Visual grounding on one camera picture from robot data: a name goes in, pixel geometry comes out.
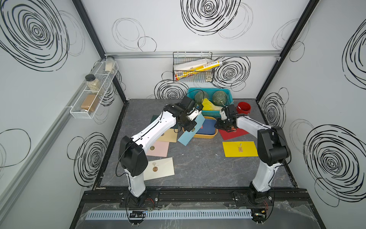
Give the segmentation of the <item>navy blue envelope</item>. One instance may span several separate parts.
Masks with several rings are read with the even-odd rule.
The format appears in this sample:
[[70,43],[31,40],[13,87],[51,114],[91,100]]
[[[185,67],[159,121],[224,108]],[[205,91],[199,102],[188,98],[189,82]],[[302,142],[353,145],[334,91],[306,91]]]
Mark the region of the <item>navy blue envelope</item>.
[[215,119],[205,119],[201,128],[197,131],[199,135],[214,135],[216,133]]

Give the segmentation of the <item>yellow envelope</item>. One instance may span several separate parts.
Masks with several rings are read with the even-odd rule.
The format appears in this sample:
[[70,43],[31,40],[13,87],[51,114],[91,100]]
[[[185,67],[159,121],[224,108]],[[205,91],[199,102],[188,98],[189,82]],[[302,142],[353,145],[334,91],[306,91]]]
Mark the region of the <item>yellow envelope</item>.
[[253,141],[223,142],[225,157],[258,157]]

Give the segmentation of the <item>light blue envelope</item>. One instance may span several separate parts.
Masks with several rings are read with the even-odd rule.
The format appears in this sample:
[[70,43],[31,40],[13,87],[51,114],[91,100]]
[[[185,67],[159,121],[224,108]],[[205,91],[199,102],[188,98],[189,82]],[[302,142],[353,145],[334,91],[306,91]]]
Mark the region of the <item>light blue envelope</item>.
[[181,144],[183,144],[184,146],[187,146],[189,144],[189,142],[193,139],[193,137],[195,136],[195,134],[199,131],[199,129],[202,127],[203,123],[205,121],[205,118],[202,114],[200,114],[195,122],[195,126],[193,127],[193,129],[191,131],[185,131],[179,138],[178,138],[178,142],[180,142]]

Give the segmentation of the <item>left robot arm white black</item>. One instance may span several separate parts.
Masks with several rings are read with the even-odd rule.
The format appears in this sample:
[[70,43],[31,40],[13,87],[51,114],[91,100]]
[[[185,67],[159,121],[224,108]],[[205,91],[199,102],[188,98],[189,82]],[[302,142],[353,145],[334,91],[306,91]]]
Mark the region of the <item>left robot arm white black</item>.
[[119,162],[129,181],[129,191],[139,199],[146,190],[144,171],[148,167],[147,151],[171,127],[178,124],[185,131],[197,130],[203,104],[185,96],[179,103],[165,105],[161,114],[138,134],[120,141]]

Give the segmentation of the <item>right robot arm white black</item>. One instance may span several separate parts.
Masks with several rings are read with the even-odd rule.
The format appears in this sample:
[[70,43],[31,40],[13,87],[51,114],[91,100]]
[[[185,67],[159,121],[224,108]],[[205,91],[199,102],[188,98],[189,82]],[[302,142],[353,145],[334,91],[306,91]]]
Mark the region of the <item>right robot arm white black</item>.
[[291,154],[283,129],[279,126],[262,124],[245,114],[239,114],[234,105],[221,109],[215,127],[227,132],[240,128],[257,138],[257,152],[261,162],[255,178],[250,183],[248,200],[253,205],[261,204],[269,196],[277,170],[284,165]]

